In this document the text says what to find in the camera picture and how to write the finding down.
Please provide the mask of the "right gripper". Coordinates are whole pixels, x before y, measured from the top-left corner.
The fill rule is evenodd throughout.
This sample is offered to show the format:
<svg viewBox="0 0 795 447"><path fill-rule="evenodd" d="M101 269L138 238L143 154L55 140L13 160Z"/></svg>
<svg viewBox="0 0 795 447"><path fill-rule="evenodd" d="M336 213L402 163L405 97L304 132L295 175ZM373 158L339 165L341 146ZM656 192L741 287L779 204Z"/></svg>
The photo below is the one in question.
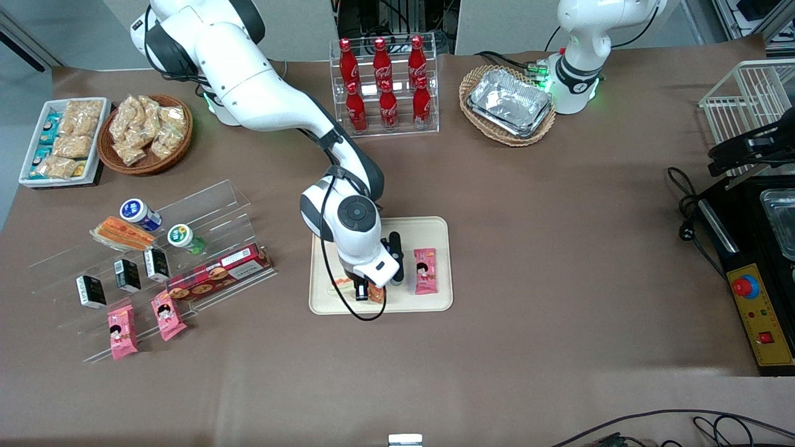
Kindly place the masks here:
<svg viewBox="0 0 795 447"><path fill-rule="evenodd" d="M361 253L340 251L340 263L348 276L363 279L355 280L356 302L369 300L368 282L376 287L384 287L399 270L398 261L383 245L366 248Z"/></svg>

